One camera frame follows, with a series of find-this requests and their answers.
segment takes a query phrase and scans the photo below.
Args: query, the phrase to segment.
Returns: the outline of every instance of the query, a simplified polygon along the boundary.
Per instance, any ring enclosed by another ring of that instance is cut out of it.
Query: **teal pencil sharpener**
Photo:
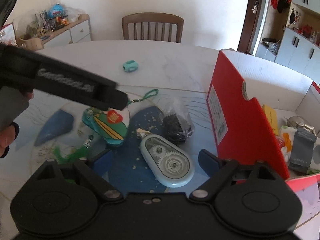
[[[129,60],[126,63],[123,64],[123,70],[126,72],[132,72],[137,70],[139,67],[138,63],[134,60]]]

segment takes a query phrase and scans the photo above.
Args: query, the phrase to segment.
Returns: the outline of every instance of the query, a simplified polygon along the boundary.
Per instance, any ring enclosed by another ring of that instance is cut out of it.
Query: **transparent correction tape window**
[[[177,149],[157,137],[146,140],[145,146],[164,176],[180,179],[188,173],[189,160]]]

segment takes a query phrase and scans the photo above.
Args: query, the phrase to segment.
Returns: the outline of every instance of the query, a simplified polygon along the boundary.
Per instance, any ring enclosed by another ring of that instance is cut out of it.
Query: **screw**
[[[150,205],[150,204],[152,204],[152,201],[150,199],[145,199],[143,201],[143,203],[146,204],[146,205]]]
[[[107,198],[118,198],[120,197],[121,193],[117,190],[107,190],[104,195],[107,197]]]
[[[154,203],[159,203],[159,202],[161,202],[161,198],[154,197],[154,198],[152,199],[152,201],[153,201]]]
[[[209,195],[209,193],[206,190],[203,189],[197,189],[194,192],[192,192],[193,196],[196,198],[204,198]]]

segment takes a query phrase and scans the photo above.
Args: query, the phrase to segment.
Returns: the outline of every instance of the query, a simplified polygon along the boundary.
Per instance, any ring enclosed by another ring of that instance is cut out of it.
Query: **human hand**
[[[30,100],[33,98],[33,93],[26,93],[25,97]],[[5,149],[12,144],[16,138],[16,130],[13,125],[0,132],[0,157],[4,154]]]

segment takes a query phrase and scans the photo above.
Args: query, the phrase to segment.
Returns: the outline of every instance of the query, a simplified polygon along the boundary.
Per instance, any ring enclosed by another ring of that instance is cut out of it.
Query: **black cabinet handle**
[[[312,56],[313,56],[313,53],[314,53],[314,52],[315,52],[315,49],[312,49],[310,59],[312,59]]]

